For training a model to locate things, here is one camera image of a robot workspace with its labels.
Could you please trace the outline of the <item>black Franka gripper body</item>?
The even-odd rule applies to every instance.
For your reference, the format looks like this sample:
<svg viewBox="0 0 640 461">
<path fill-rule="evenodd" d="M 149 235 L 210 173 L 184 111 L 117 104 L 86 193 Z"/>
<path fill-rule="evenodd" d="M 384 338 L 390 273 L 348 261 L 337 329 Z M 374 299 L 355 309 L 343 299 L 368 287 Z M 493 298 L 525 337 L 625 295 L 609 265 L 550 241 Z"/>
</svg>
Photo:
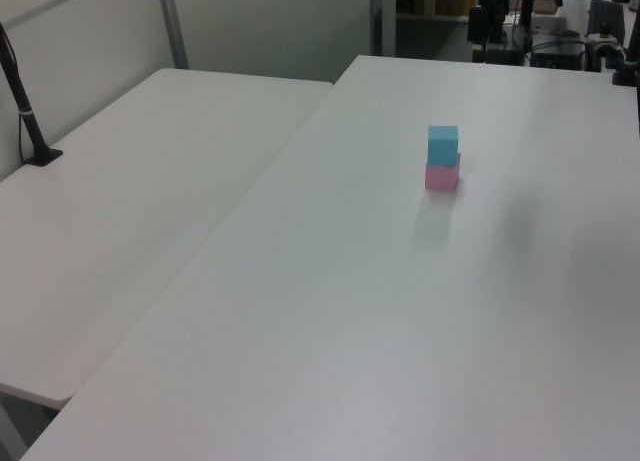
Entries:
<svg viewBox="0 0 640 461">
<path fill-rule="evenodd" d="M 503 38 L 503 11 L 495 6 L 473 6 L 469 10 L 468 41 L 499 44 Z"/>
</svg>

